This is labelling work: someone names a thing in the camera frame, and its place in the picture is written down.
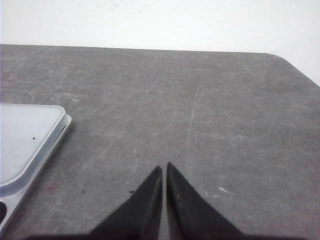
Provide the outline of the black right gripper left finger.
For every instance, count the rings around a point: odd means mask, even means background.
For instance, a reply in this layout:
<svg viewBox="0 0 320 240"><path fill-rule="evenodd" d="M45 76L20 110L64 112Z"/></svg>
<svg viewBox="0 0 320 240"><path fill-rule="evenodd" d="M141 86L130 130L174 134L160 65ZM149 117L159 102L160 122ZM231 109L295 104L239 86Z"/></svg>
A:
<svg viewBox="0 0 320 240"><path fill-rule="evenodd" d="M157 166L131 197L91 232L99 240L157 240L163 206L163 172Z"/></svg>

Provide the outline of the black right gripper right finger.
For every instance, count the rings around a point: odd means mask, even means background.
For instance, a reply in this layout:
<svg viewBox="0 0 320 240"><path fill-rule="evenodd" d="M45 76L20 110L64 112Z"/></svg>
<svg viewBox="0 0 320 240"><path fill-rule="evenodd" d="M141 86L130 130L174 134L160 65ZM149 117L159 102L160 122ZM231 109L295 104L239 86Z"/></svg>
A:
<svg viewBox="0 0 320 240"><path fill-rule="evenodd" d="M245 235L192 187L171 163L166 169L167 203L185 240L243 240Z"/></svg>

